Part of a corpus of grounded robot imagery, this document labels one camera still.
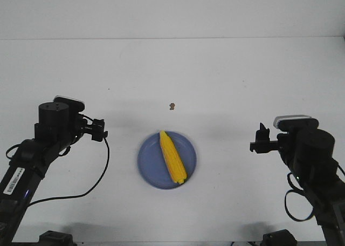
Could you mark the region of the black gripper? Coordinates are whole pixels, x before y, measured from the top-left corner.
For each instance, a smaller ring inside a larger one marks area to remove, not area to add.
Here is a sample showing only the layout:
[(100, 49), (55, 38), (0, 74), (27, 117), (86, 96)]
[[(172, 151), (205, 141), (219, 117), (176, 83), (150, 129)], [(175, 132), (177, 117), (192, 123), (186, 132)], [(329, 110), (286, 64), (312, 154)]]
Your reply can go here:
[(299, 181), (336, 180), (336, 161), (333, 159), (334, 137), (318, 128), (319, 123), (292, 123), (283, 126), (278, 141), (270, 141), (270, 129), (261, 122), (250, 151), (277, 151), (285, 165)]
[[(45, 102), (38, 107), (38, 122), (34, 125), (34, 139), (57, 145), (63, 151), (76, 143), (82, 136), (82, 127), (86, 123), (81, 112), (61, 102)], [(108, 137), (104, 119), (92, 120), (91, 140), (101, 142)]]

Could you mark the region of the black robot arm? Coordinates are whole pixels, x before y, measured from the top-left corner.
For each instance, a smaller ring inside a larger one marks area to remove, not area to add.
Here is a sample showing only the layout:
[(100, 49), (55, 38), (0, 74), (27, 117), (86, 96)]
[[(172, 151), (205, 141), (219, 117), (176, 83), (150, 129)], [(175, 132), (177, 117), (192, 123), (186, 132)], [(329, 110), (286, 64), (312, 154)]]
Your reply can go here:
[(291, 192), (307, 199), (321, 227), (327, 245), (344, 245), (344, 182), (337, 175), (342, 170), (333, 158), (335, 138), (319, 129), (317, 119), (306, 115), (279, 116), (274, 126), (281, 132), (270, 139), (270, 130), (260, 124), (250, 151), (258, 154), (278, 151), (299, 188), (290, 183)]
[(106, 141), (103, 119), (92, 119), (82, 112), (82, 101), (56, 96), (38, 107), (34, 138), (14, 145), (9, 168), (1, 181), (1, 245), (11, 245), (32, 198), (49, 166), (70, 152), (84, 134), (93, 141)]

